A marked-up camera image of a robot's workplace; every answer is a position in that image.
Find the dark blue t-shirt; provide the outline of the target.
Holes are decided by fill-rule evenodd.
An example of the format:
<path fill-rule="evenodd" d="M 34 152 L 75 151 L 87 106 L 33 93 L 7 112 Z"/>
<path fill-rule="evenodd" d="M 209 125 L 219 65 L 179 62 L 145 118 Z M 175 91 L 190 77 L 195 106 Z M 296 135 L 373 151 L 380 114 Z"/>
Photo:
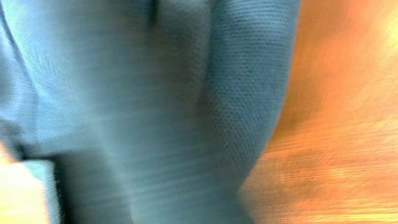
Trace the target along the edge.
<path fill-rule="evenodd" d="M 1 1 L 1 141 L 54 223 L 251 223 L 300 1 Z"/>

